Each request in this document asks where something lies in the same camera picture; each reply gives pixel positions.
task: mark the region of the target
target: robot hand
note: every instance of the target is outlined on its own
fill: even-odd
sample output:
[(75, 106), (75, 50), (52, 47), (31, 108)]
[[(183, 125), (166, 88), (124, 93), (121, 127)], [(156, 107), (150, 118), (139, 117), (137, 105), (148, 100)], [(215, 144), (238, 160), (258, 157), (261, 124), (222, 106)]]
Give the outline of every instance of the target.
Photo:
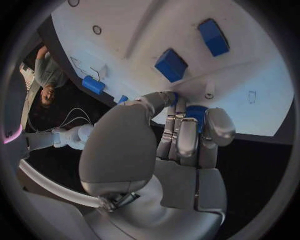
[(55, 148), (69, 145), (73, 149), (83, 150), (93, 128), (91, 124), (85, 124), (73, 127), (70, 130), (63, 128), (54, 129), (52, 130), (53, 145)]

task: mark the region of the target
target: man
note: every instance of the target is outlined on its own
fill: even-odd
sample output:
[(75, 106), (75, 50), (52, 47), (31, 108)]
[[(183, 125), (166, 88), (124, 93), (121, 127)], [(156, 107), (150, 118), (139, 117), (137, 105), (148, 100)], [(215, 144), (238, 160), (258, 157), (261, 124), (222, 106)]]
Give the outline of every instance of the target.
[(41, 105), (48, 108), (54, 100), (55, 88), (62, 87), (68, 78), (52, 59), (46, 46), (37, 52), (34, 73), (35, 81), (42, 87)]

